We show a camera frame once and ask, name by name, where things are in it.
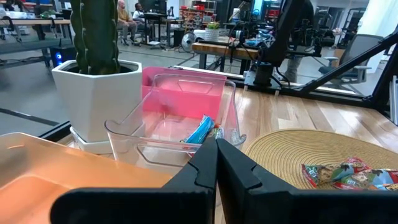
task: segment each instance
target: potted plant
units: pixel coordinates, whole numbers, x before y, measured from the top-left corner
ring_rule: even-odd
[[[220,32],[218,30],[220,24],[218,22],[211,22],[206,27],[205,40],[207,41],[218,41]]]
[[[118,60],[118,0],[71,0],[76,60],[52,70],[78,145],[112,153],[104,128],[120,121],[141,101],[142,65]]]

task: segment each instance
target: sitting person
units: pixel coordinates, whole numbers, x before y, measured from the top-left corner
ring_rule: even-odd
[[[123,42],[124,45],[129,45],[127,43],[127,33],[131,32],[130,39],[134,43],[134,36],[137,32],[137,24],[130,18],[129,14],[126,12],[126,5],[124,0],[118,1],[118,29],[123,30]]]
[[[132,19],[137,23],[137,28],[139,30],[144,30],[145,29],[145,20],[144,18],[142,18],[141,16],[144,15],[144,11],[142,10],[142,6],[139,3],[136,3],[134,5],[136,7],[136,11],[132,14]],[[148,35],[149,38],[151,39],[152,33],[152,25],[151,24],[147,24],[147,30],[145,30],[145,35]]]

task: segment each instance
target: table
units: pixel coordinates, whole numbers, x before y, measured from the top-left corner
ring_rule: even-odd
[[[171,30],[171,24],[178,24],[180,22],[183,22],[183,19],[164,19],[163,21],[166,22],[166,33],[167,33],[167,45],[170,46],[170,30]]]
[[[5,0],[1,0],[0,1],[0,4],[4,4],[4,3],[6,3]],[[25,6],[36,6],[36,3],[34,3],[34,2],[24,2],[24,5]],[[42,3],[40,3],[40,5],[41,6],[50,6],[50,7],[52,7],[52,4],[42,4]]]
[[[237,77],[236,74],[231,73],[189,69],[225,75],[227,78]],[[241,134],[247,135],[243,152],[246,152],[250,143],[260,135],[294,128],[344,134],[398,153],[398,141],[396,141],[398,127],[373,109],[293,96],[275,96],[250,90],[244,91],[242,88],[236,89],[235,102],[239,129]],[[71,136],[61,143],[78,148]],[[113,159],[113,154],[102,156]],[[216,207],[214,223],[225,223],[222,206]]]
[[[147,30],[147,20],[155,20],[158,22],[159,24],[159,28],[158,28],[158,33],[159,33],[159,37],[158,37],[158,41],[160,42],[160,24],[162,22],[162,18],[163,17],[167,17],[166,14],[160,14],[160,13],[156,13],[156,12],[144,12],[143,16],[140,16],[140,18],[144,19],[144,27],[145,27],[145,31]],[[147,35],[145,34],[145,44],[148,44],[147,41]]]
[[[43,58],[41,60],[30,60],[25,62],[16,62],[7,66],[2,66],[0,68],[9,68],[20,65],[26,65],[29,63],[37,63],[44,61],[46,67],[50,67],[50,59],[47,49],[50,47],[59,46],[60,39],[46,39],[43,35],[43,25],[60,25],[62,31],[62,44],[63,45],[71,45],[72,42],[72,33],[70,30],[70,20],[66,19],[11,19],[11,22],[7,19],[0,19],[0,27],[11,26],[11,29],[15,29],[17,34],[19,33],[18,26],[36,26],[36,33],[39,37],[39,40],[22,42],[21,37],[18,37],[17,42],[13,43],[2,43],[0,40],[0,55],[1,54],[9,54],[15,52],[24,52],[29,50],[42,50]]]
[[[194,43],[192,45],[192,50],[200,55],[199,58],[200,69],[206,69],[206,61],[208,54],[222,56],[221,65],[220,65],[221,72],[224,71],[225,56],[231,55],[232,51],[232,49],[227,48],[227,46],[216,45],[216,44],[204,44],[204,43]],[[251,59],[257,57],[257,50],[253,49],[246,49],[246,50],[244,48],[238,47],[237,49],[234,50],[233,54],[234,58],[242,59],[241,70],[240,70],[241,75],[245,70],[248,69],[248,66],[250,66]]]

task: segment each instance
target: round woven mat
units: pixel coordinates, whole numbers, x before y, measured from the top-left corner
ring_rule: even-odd
[[[246,155],[298,189],[313,189],[303,176],[301,164],[339,164],[358,157],[374,169],[398,169],[398,154],[382,147],[335,133],[283,130],[258,137]],[[318,189],[333,189],[329,184]]]

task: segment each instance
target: snack wrapper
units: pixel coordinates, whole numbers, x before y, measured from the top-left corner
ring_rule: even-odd
[[[381,184],[381,185],[372,185],[369,190],[390,190],[396,191],[398,190],[398,184]]]
[[[222,139],[224,138],[224,129],[221,125],[216,124],[214,128],[207,134],[206,138]]]
[[[302,172],[305,178],[314,186],[334,182],[351,174],[370,169],[365,163],[356,157],[351,157],[341,164],[305,165],[302,164]]]
[[[368,169],[333,183],[342,190],[392,190],[398,187],[398,170]]]
[[[203,115],[197,129],[183,141],[185,143],[201,144],[205,140],[207,133],[209,133],[213,128],[214,122],[211,117]]]

